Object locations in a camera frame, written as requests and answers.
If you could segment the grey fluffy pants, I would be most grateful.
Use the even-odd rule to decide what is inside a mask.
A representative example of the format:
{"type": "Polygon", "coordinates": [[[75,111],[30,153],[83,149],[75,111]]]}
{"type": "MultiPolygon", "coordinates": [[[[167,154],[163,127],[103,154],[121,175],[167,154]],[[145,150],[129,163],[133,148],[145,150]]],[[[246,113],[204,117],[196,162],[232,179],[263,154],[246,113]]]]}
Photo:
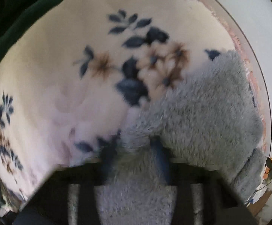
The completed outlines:
{"type": "Polygon", "coordinates": [[[96,189],[102,224],[169,224],[176,189],[165,186],[150,150],[160,136],[174,157],[215,168],[242,201],[261,182],[263,125],[239,54],[228,51],[154,102],[119,140],[119,159],[96,189]]]}

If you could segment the floral fleece bed blanket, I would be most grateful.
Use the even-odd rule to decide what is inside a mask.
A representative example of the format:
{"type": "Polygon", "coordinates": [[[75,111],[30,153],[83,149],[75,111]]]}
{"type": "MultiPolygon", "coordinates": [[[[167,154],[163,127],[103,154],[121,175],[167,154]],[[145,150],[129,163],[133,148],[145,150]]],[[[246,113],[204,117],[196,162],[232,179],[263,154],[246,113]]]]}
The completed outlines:
{"type": "Polygon", "coordinates": [[[228,51],[199,0],[63,0],[0,61],[0,210],[81,165],[188,75],[228,51]]]}

